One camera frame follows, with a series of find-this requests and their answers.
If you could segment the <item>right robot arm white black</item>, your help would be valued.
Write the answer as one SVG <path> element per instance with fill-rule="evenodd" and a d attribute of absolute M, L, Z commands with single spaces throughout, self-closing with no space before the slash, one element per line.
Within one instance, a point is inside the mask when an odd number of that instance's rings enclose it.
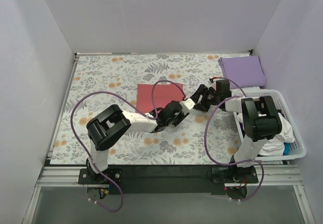
<path fill-rule="evenodd" d="M 261 149 L 282 131 L 282 122 L 271 96 L 248 97 L 244 92 L 233 95 L 231 80 L 214 78 L 209 87 L 201 84 L 191 96 L 194 108 L 207 112 L 212 105 L 222 111 L 242 115 L 243 141 L 228 164 L 217 163 L 210 171 L 216 184 L 257 183 L 255 165 Z"/>

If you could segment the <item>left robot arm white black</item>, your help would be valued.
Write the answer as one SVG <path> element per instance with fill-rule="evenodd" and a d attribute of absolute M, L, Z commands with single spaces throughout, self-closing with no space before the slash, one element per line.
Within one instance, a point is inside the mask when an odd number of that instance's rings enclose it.
<path fill-rule="evenodd" d="M 158 133 L 169 125 L 179 125 L 193 109 L 191 99 L 171 101 L 157 112 L 145 115 L 121 110 L 113 104 L 93 118 L 87 125 L 90 154 L 86 160 L 87 172 L 94 183 L 108 183 L 108 154 L 119 139 L 129 132 Z"/>

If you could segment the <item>red t shirt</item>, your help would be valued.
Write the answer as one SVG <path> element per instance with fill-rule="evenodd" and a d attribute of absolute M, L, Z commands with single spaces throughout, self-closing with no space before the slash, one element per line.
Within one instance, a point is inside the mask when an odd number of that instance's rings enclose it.
<path fill-rule="evenodd" d="M 143 113 L 148 113 L 153 110 L 153 104 L 151 99 L 152 88 L 152 84 L 137 85 L 136 107 Z M 153 96 L 154 103 L 157 108 L 164 108 L 172 100 L 181 101 L 184 97 L 181 90 L 174 84 L 157 84 L 154 88 Z"/>

